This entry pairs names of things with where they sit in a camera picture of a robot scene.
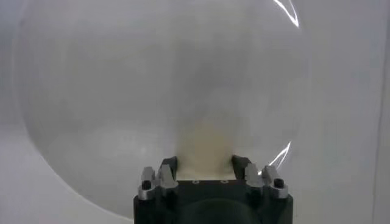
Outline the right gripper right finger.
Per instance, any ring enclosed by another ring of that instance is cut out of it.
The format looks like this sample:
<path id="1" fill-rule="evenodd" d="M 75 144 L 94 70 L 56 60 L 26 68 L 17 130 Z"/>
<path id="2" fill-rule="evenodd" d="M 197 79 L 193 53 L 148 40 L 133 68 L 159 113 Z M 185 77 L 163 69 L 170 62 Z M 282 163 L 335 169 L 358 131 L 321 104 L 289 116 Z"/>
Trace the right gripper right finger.
<path id="1" fill-rule="evenodd" d="M 244 180 L 250 193 L 262 195 L 266 189 L 272 198 L 288 198 L 288 186 L 275 166 L 267 165 L 258 171 L 249 158 L 238 155 L 233 155 L 231 162 L 236 179 Z"/>

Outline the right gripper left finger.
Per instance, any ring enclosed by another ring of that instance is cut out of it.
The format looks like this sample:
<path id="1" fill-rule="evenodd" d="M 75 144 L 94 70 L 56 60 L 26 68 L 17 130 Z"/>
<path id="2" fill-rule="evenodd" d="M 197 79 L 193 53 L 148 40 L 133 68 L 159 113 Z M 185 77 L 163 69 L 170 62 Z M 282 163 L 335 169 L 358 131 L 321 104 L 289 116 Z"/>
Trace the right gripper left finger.
<path id="1" fill-rule="evenodd" d="M 177 195 L 179 182 L 176 180 L 177 157 L 165 158 L 157 173 L 151 167 L 145 167 L 141 175 L 141 184 L 138 187 L 140 200 L 153 200 L 157 192 L 163 197 Z"/>

